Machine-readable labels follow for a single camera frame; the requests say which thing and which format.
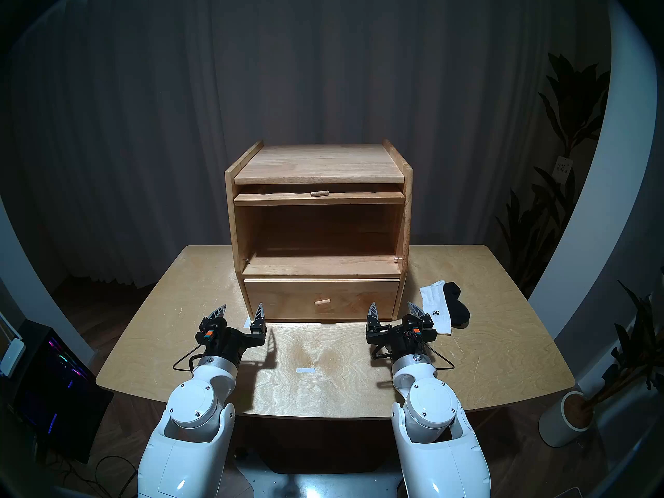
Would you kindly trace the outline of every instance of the curtain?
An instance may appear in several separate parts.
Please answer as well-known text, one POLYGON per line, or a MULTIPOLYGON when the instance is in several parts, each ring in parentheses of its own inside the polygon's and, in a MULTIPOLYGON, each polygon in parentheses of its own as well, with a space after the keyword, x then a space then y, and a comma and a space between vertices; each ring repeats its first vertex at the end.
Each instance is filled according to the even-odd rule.
POLYGON ((5 66, 17 156, 75 276, 157 281, 230 244, 224 170, 258 139, 394 143, 412 242, 500 245, 555 137, 537 92, 575 0, 62 0, 5 66))

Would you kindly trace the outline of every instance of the tag on plant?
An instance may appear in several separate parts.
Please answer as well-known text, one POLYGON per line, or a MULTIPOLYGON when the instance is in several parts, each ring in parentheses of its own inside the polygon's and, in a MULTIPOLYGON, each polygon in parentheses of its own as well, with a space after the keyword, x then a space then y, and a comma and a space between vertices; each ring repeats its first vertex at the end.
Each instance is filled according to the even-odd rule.
POLYGON ((567 159, 565 157, 558 157, 556 162, 556 167, 553 168, 553 179, 558 183, 567 182, 567 176, 570 174, 572 169, 572 159, 567 159))

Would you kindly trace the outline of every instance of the wooden cabinet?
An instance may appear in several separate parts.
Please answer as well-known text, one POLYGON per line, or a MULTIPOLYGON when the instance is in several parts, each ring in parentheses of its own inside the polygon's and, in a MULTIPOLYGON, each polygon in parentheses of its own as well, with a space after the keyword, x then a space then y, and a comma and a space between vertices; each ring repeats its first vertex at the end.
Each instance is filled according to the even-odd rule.
POLYGON ((383 144, 254 144, 226 170, 235 272, 250 313, 396 319, 406 280, 412 169, 383 144))

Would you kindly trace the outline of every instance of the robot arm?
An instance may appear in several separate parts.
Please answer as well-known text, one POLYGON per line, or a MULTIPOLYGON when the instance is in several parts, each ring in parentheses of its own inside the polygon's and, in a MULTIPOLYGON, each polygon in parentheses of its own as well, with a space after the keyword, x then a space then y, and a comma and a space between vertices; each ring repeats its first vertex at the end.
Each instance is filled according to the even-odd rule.
POLYGON ((489 498, 491 478, 482 449, 454 391, 436 378, 423 344, 435 339, 431 317, 412 303, 402 324, 383 327, 375 304, 369 309, 366 341, 374 358, 392 359, 392 384, 404 397, 392 404, 392 429, 410 498, 489 498), (389 352, 378 355, 382 347, 389 352), (450 441, 435 442, 445 429, 450 441))
POLYGON ((248 334, 226 326, 225 308, 203 318, 198 327, 196 341, 205 352, 190 358, 191 380, 171 393, 150 436, 138 468, 141 498, 217 494, 235 423, 235 408, 224 402, 235 389, 244 351, 263 345, 266 335, 262 304, 248 334))

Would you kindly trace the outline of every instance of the white plant pot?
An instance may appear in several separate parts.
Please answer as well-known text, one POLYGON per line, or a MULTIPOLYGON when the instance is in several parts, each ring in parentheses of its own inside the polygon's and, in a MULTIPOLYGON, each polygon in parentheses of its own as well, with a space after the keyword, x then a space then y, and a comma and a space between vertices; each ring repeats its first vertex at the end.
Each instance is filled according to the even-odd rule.
POLYGON ((540 416, 539 430, 542 440, 554 448, 566 445, 569 441, 577 438, 590 428, 590 424, 592 424, 592 422, 590 422, 585 428, 577 428, 570 425, 565 417, 564 406, 565 400, 572 395, 583 396, 583 393, 579 391, 569 391, 562 397, 562 399, 556 402, 550 409, 544 411, 542 416, 540 416))

